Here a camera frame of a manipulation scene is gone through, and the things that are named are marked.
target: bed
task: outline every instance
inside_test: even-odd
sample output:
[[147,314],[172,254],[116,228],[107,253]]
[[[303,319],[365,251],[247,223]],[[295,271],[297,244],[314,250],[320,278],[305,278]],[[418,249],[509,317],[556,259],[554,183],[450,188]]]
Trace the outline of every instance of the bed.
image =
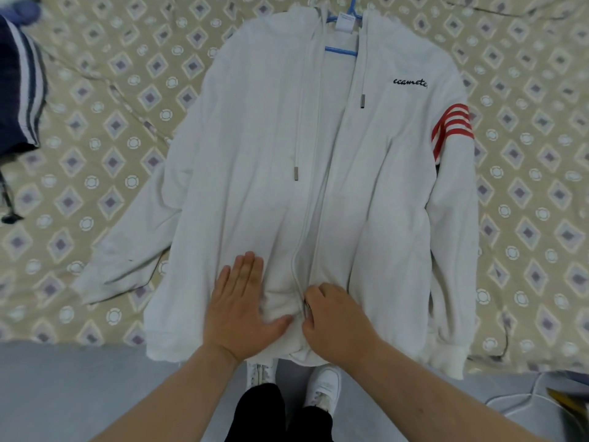
[[[44,0],[27,29],[49,81],[42,146],[3,166],[26,219],[0,224],[0,341],[144,344],[165,254],[148,285],[99,304],[68,286],[164,161],[223,42],[244,19],[320,1]],[[589,7],[560,1],[356,4],[447,50],[469,94],[481,231],[469,373],[589,371]]]

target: clothing label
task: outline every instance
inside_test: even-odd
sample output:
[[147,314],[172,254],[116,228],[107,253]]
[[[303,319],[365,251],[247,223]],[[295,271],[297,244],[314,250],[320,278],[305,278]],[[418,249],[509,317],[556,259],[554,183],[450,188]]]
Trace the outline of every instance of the clothing label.
[[338,31],[352,33],[352,30],[354,29],[354,23],[356,23],[356,17],[354,15],[340,14],[337,16],[335,29]]

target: white sneaker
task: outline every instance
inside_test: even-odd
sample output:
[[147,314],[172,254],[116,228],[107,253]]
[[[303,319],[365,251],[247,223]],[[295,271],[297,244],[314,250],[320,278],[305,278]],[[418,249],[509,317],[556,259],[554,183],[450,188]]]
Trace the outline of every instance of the white sneaker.
[[247,383],[246,391],[254,386],[263,385],[264,383],[276,383],[276,368],[278,359],[272,360],[272,364],[252,364],[247,362]]
[[316,406],[333,417],[339,393],[342,388],[342,374],[332,364],[315,368],[307,386],[305,406]]

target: forearm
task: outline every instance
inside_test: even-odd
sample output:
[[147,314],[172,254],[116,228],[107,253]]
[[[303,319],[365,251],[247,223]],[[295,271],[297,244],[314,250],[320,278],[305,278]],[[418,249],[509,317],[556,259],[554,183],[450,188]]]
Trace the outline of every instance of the forearm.
[[343,368],[410,442],[542,440],[384,341],[364,359]]
[[199,441],[236,368],[237,361],[227,350],[200,347],[92,442]]

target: red striped sleeve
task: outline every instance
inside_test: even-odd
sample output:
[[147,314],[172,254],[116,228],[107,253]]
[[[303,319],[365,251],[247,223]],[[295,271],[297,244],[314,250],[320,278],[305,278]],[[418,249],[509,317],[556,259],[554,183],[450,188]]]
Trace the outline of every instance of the red striped sleeve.
[[446,109],[432,130],[433,157],[439,164],[439,156],[446,138],[451,135],[463,135],[474,139],[468,114],[468,106],[454,103]]

